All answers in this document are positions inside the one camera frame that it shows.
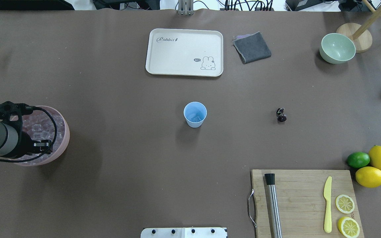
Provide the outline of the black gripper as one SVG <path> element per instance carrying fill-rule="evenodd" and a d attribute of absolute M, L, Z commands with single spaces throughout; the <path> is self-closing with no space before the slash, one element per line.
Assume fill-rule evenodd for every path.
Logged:
<path fill-rule="evenodd" d="M 38 153 L 51 154 L 51 145 L 51 140 L 36 141 L 32 140 L 29 134 L 21 134 L 20 144 L 18 145 L 18 158 Z"/>

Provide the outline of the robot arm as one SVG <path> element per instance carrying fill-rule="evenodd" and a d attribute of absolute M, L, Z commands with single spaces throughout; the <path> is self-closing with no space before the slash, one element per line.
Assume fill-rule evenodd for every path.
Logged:
<path fill-rule="evenodd" d="M 23 128 L 0 122 L 0 157 L 18 159 L 25 155 L 52 152 L 52 141 L 32 140 Z"/>

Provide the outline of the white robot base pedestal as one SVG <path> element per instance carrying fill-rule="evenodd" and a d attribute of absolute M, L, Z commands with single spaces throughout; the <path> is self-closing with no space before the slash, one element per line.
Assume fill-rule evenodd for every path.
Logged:
<path fill-rule="evenodd" d="M 227 238 L 227 228 L 223 227 L 168 227 L 145 228 L 141 238 Z"/>

